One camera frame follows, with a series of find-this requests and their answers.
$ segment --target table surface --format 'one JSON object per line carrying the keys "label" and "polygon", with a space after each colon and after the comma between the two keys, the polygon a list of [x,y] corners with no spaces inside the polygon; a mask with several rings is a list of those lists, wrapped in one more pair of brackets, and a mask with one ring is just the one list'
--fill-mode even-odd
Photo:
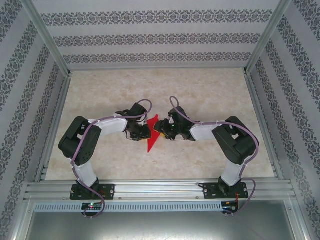
{"label": "table surface", "polygon": [[[70,161],[58,143],[77,116],[100,119],[150,99],[156,114],[168,117],[170,96],[176,96],[195,121],[224,121],[237,116],[258,138],[258,156],[244,177],[274,177],[242,69],[130,69],[73,73],[52,150],[46,180],[75,179]],[[142,104],[146,109],[149,104]],[[123,132],[101,137],[91,158],[103,180],[218,178],[227,159],[215,140],[170,141],[160,137],[147,153],[147,141],[126,139]]]}

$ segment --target wall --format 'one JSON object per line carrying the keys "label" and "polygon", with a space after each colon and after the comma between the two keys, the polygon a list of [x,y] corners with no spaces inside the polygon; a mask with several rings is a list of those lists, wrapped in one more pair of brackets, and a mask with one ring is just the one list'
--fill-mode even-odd
{"label": "wall", "polygon": [[320,1],[293,0],[251,72],[278,160],[320,239]]}
{"label": "wall", "polygon": [[35,0],[69,68],[244,67],[279,0]]}
{"label": "wall", "polygon": [[0,0],[0,240],[37,172],[64,76],[18,0]]}

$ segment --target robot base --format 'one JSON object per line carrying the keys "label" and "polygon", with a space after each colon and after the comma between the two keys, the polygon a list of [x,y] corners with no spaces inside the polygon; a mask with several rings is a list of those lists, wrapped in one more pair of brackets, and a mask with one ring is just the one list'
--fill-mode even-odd
{"label": "robot base", "polygon": [[[70,200],[100,200],[100,197],[95,194],[92,197],[91,192],[88,194],[83,188],[84,187],[79,184],[73,184],[71,187]],[[115,185],[99,184],[96,192],[100,194],[104,200],[113,200],[115,196]]]}
{"label": "robot base", "polygon": [[198,186],[203,189],[204,199],[247,199],[249,197],[247,185],[244,182],[239,182],[226,195],[219,189],[218,182],[199,183]]}

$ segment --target red object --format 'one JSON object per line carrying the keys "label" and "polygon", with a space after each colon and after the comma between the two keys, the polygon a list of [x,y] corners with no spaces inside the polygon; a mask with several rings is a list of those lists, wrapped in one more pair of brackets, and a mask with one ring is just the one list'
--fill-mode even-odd
{"label": "red object", "polygon": [[151,118],[148,121],[146,121],[146,123],[148,124],[148,127],[151,131],[151,138],[148,139],[148,153],[150,152],[152,147],[155,145],[158,137],[160,136],[160,132],[157,132],[154,130],[156,123],[159,121],[158,117],[159,116],[157,114],[157,115],[155,115],[154,118]]}

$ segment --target purple cable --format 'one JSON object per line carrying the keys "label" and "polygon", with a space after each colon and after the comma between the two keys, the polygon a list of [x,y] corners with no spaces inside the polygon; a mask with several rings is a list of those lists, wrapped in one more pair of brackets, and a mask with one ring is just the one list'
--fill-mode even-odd
{"label": "purple cable", "polygon": [[242,169],[240,170],[240,173],[239,173],[239,177],[244,179],[244,180],[250,180],[253,182],[253,190],[252,190],[252,193],[251,195],[248,197],[247,201],[245,202],[245,204],[242,206],[242,208],[240,210],[238,210],[236,213],[240,212],[245,206],[247,206],[248,202],[250,201],[250,199],[253,197],[254,193],[255,193],[255,190],[256,190],[256,182],[255,180],[253,180],[252,178],[243,178],[242,177],[242,174],[247,166],[248,163],[250,163],[257,155],[258,155],[258,152],[259,152],[259,143],[258,143],[258,140],[256,138],[255,135],[252,134],[252,132],[250,132],[248,129],[246,129],[245,127],[243,126],[240,126],[238,124],[235,124],[235,123],[232,123],[232,122],[227,122],[227,121],[213,121],[213,122],[198,122],[198,121],[193,121],[192,119],[190,119],[189,117],[187,117],[186,115],[184,115],[182,112],[180,112],[177,107],[174,105],[172,99],[176,100],[177,102],[177,106],[179,106],[179,101],[178,99],[175,97],[175,96],[171,96],[170,97],[170,103],[173,107],[173,109],[178,113],[180,114],[182,117],[184,117],[185,119],[187,119],[189,122],[193,123],[193,124],[197,124],[197,125],[212,125],[212,124],[217,124],[217,125],[230,125],[230,126],[233,126],[233,127],[236,127],[238,129],[241,129],[243,131],[245,131],[254,141],[254,144],[255,144],[255,152],[254,154],[252,155],[252,157],[250,157],[243,165]]}
{"label": "purple cable", "polygon": [[[79,143],[79,145],[78,145],[78,147],[77,147],[77,149],[76,149],[76,151],[75,151],[75,153],[74,153],[74,155],[73,155],[73,157],[72,157],[72,160],[71,160],[72,171],[73,171],[73,173],[74,173],[77,181],[78,181],[83,187],[85,187],[86,189],[88,189],[90,192],[92,192],[92,193],[94,193],[95,195],[97,195],[97,196],[101,199],[101,202],[102,202],[102,204],[103,204],[103,207],[101,208],[101,211],[98,212],[98,213],[97,213],[96,215],[94,215],[94,216],[90,216],[90,219],[96,218],[96,217],[98,217],[100,214],[103,213],[103,211],[105,210],[105,207],[106,207],[106,202],[105,202],[104,197],[101,196],[99,193],[97,193],[95,190],[91,189],[89,186],[87,186],[87,185],[80,179],[79,175],[78,175],[77,172],[76,172],[75,161],[76,161],[76,158],[77,158],[77,156],[78,156],[78,154],[79,154],[79,151],[80,151],[80,149],[81,149],[81,146],[82,146],[82,144],[84,143],[84,140],[85,140],[85,138],[86,138],[86,136],[87,136],[90,128],[91,128],[93,125],[95,125],[96,123],[100,122],[100,121],[107,120],[107,119],[137,119],[137,118],[141,118],[141,117],[143,117],[143,116],[146,116],[148,113],[150,113],[150,111],[151,111],[151,109],[152,109],[152,102],[151,102],[149,99],[142,99],[142,100],[138,101],[137,103],[139,104],[139,103],[144,102],[144,101],[147,101],[147,102],[150,103],[150,108],[149,108],[149,110],[148,110],[146,113],[144,113],[144,114],[142,114],[142,115],[138,115],[138,116],[107,116],[107,117],[104,117],[104,118],[101,118],[101,119],[99,119],[99,120],[96,120],[96,121],[92,122],[92,123],[87,127],[87,129],[85,130],[85,132],[84,132],[84,134],[83,134],[83,136],[82,136],[82,139],[81,139],[81,141],[80,141],[80,143]],[[87,211],[87,210],[88,210],[88,208],[85,209],[84,212],[83,212],[83,215],[84,215],[85,218],[87,217],[87,215],[86,215],[86,211]]]}

